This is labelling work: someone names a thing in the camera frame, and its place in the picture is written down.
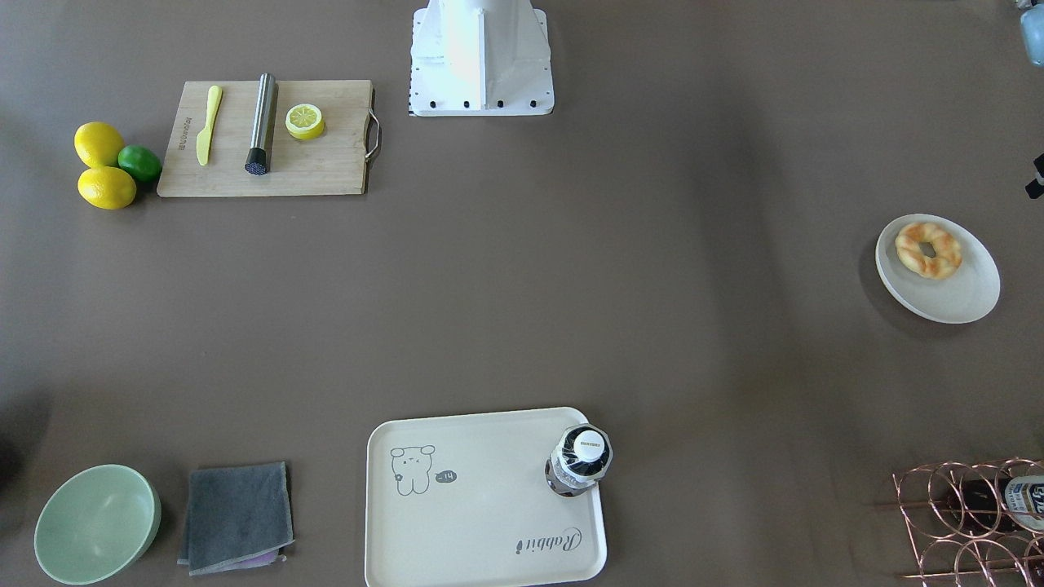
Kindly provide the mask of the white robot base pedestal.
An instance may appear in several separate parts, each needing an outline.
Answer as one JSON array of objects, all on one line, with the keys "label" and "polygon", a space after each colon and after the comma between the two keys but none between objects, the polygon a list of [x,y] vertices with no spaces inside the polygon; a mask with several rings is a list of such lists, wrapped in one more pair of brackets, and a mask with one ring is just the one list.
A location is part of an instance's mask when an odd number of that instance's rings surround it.
[{"label": "white robot base pedestal", "polygon": [[551,114],[546,11],[529,1],[430,1],[413,14],[408,112],[414,117]]}]

